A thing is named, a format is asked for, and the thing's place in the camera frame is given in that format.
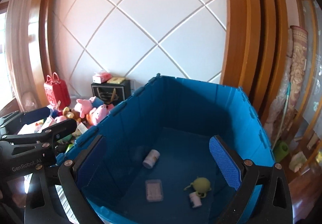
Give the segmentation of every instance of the screw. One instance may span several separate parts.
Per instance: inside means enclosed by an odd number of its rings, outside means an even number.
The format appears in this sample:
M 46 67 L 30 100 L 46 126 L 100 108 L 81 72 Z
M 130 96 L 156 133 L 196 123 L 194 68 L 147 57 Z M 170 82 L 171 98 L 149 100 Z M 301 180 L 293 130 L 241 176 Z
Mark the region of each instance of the screw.
M 64 162 L 64 165 L 65 166 L 70 166 L 70 165 L 72 165 L 73 164 L 73 161 L 72 160 L 66 160 L 65 162 Z
M 253 165 L 253 162 L 251 160 L 244 160 L 244 163 L 245 163 L 246 166 Z
M 279 163 L 276 163 L 276 164 L 275 164 L 275 167 L 276 167 L 277 169 L 282 169 L 282 165 L 281 165 L 281 164 L 279 164 Z
M 42 164 L 37 164 L 36 165 L 36 170 L 40 170 L 42 168 Z

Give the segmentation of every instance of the red handbag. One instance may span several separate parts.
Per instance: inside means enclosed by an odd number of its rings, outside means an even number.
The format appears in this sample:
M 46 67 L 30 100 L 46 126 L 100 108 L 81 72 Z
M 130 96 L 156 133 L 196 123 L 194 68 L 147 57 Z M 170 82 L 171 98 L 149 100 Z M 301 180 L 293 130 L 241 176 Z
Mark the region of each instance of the red handbag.
M 59 101 L 61 102 L 58 110 L 63 110 L 70 105 L 70 96 L 66 82 L 61 80 L 56 72 L 53 73 L 53 77 L 47 75 L 44 88 L 47 99 L 52 106 L 56 106 Z

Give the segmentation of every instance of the small white jar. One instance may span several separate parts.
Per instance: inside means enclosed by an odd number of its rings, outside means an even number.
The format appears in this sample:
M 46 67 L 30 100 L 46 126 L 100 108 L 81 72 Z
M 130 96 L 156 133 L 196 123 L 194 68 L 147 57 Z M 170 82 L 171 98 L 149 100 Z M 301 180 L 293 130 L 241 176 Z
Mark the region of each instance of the small white jar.
M 159 159 L 159 157 L 160 157 L 160 153 L 157 150 L 152 149 L 144 159 L 143 166 L 146 167 L 147 169 L 153 168 L 154 164 Z
M 201 207 L 202 203 L 201 203 L 201 199 L 200 197 L 197 195 L 196 192 L 192 192 L 189 194 L 189 198 L 190 198 L 190 202 L 193 208 L 196 207 Z

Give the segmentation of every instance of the blue plastic storage box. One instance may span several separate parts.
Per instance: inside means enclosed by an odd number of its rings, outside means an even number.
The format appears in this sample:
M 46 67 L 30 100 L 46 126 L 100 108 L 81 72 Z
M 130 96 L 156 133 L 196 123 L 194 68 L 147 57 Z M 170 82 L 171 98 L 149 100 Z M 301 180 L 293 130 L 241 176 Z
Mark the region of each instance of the blue plastic storage box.
M 235 194 L 210 154 L 214 135 L 243 159 L 274 164 L 269 140 L 241 88 L 202 81 L 158 74 L 83 134 L 58 164 L 74 159 L 99 134 L 107 138 L 107 151 L 82 192 L 101 218 L 115 224 L 214 223 Z M 151 149 L 161 155 L 146 169 L 142 161 Z M 183 189 L 197 177 L 209 179 L 212 190 L 192 209 L 194 190 Z M 147 201 L 149 179 L 161 180 L 163 201 Z M 260 188 L 240 223 L 250 217 Z

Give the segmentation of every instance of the curtain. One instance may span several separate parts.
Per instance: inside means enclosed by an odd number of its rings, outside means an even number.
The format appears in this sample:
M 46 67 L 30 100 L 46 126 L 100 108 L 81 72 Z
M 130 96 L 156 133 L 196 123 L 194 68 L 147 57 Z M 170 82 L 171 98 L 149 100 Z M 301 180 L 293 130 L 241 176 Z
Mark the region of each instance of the curtain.
M 4 53 L 9 78 L 21 111 L 40 105 L 30 65 L 28 49 L 29 0 L 10 0 L 4 28 Z
M 287 89 L 288 89 L 289 80 L 290 80 L 290 70 L 292 65 L 292 54 L 293 54 L 293 34 L 292 34 L 292 29 L 289 29 L 283 78 L 282 78 L 277 96 L 269 107 L 268 118 L 264 125 L 266 134 L 270 138 L 270 141 L 272 144 L 275 141 L 275 138 L 272 137 L 273 130 L 274 130 L 274 122 L 276 121 L 280 112 L 283 110 L 284 103 L 286 100 L 286 94 L 287 94 Z
M 305 62 L 308 47 L 307 31 L 298 26 L 291 26 L 291 29 L 293 32 L 293 55 L 290 78 L 291 92 L 289 95 L 289 102 L 281 132 L 283 132 L 292 121 L 295 105 L 300 97 L 305 75 Z

